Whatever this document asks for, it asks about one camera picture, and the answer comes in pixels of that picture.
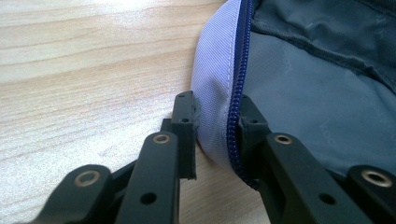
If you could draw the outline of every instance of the zipper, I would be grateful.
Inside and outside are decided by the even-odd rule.
[[[239,120],[239,109],[248,69],[248,48],[250,24],[252,16],[252,0],[242,0],[236,27],[235,50],[233,62],[233,90],[230,110],[227,118],[227,149],[233,171],[251,188],[257,190],[258,181],[249,177],[244,169],[237,146],[236,127]]]

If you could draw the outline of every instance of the seam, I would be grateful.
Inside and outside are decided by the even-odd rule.
[[[236,24],[237,24],[237,18],[238,18],[238,12],[240,10],[241,7],[241,2],[239,2],[239,7],[236,8],[234,10],[233,13],[233,29],[231,30],[231,36],[230,36],[230,40],[229,40],[229,57],[228,57],[228,71],[227,71],[227,104],[226,104],[226,108],[228,109],[224,109],[223,112],[223,120],[225,120],[224,124],[225,124],[225,128],[222,130],[222,144],[223,144],[223,148],[227,148],[227,120],[228,120],[228,113],[229,113],[229,108],[230,108],[230,101],[231,101],[231,79],[233,77],[233,60],[232,60],[232,56],[233,56],[233,44],[235,42],[235,35],[236,35]]]

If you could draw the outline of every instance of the backpack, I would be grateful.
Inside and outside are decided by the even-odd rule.
[[[396,175],[395,16],[385,0],[227,1],[201,33],[192,73],[206,155],[257,188],[235,134],[245,94],[327,170]]]

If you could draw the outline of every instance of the dark gray fabric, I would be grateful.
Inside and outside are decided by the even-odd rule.
[[[380,11],[384,8],[380,2],[394,5],[393,1],[370,5],[353,0],[260,1],[252,31],[284,39],[396,92],[396,18],[392,7]]]
[[[298,137],[337,174],[356,164],[396,174],[396,97],[381,83],[252,33],[244,94],[273,132]]]

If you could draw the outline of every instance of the wooden table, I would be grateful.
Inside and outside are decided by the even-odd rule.
[[[190,88],[198,36],[220,0],[0,4],[0,223],[34,218],[84,164],[112,171]],[[260,195],[197,150],[180,223],[266,223]]]

